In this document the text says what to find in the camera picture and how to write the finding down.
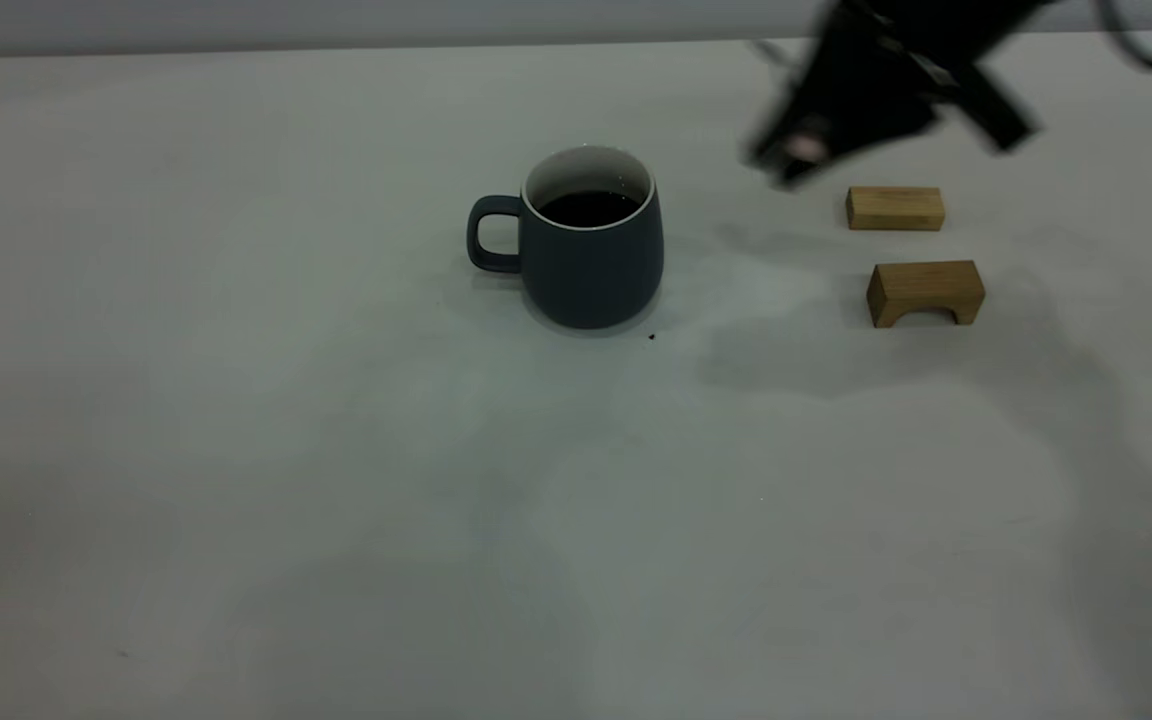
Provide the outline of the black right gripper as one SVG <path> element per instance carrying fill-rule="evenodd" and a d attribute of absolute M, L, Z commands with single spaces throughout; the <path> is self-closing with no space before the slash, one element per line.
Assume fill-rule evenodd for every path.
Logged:
<path fill-rule="evenodd" d="M 955 106 L 1000 152 L 1034 131 L 982 67 L 1037 1 L 840 1 L 745 158 L 791 188 L 870 149 L 927 132 Z"/>

